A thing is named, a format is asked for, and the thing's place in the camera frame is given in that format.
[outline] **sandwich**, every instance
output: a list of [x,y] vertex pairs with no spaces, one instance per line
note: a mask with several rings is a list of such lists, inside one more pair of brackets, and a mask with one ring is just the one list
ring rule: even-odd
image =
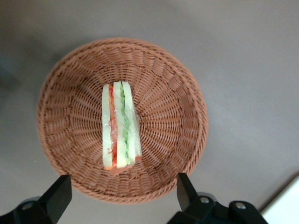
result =
[[106,84],[102,93],[103,165],[116,175],[142,157],[135,107],[128,82]]

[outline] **table surface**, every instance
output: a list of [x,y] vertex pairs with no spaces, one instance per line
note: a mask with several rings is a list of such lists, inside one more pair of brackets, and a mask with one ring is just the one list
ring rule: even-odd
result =
[[[0,214],[58,177],[36,133],[47,74],[75,47],[118,36],[163,47],[198,81],[209,136],[197,191],[262,208],[299,171],[298,11],[296,0],[0,0]],[[165,223],[178,210],[175,191],[120,206],[74,190],[59,223]]]

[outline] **bread slice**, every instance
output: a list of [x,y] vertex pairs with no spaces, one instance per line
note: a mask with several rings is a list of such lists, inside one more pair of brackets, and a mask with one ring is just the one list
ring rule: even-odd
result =
[[114,82],[113,84],[114,106],[116,110],[117,119],[117,168],[124,168],[128,164],[128,157],[126,156],[127,145],[123,136],[125,128],[125,118],[121,113],[121,82]]
[[125,93],[125,113],[130,121],[128,132],[128,155],[131,162],[134,164],[142,156],[141,142],[139,135],[139,124],[136,119],[135,107],[131,92],[131,87],[128,82],[122,82],[122,86]]
[[112,168],[112,141],[109,110],[109,85],[104,85],[102,93],[102,128],[103,128],[103,165],[105,169]]

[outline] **tomato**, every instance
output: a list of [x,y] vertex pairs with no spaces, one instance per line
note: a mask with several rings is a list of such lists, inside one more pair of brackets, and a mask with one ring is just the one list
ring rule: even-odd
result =
[[112,141],[112,166],[116,167],[117,163],[117,122],[115,115],[114,97],[113,97],[113,85],[109,85],[109,110],[110,110],[110,121],[111,126],[111,141]]

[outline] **wicker basket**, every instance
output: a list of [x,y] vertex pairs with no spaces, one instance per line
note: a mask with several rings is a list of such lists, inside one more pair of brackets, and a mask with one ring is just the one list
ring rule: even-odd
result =
[[[101,95],[104,84],[128,81],[140,115],[142,161],[111,176],[102,165]],[[175,57],[135,39],[84,45],[52,70],[40,93],[38,134],[46,156],[72,185],[93,198],[148,202],[190,174],[206,144],[208,120],[199,86]]]

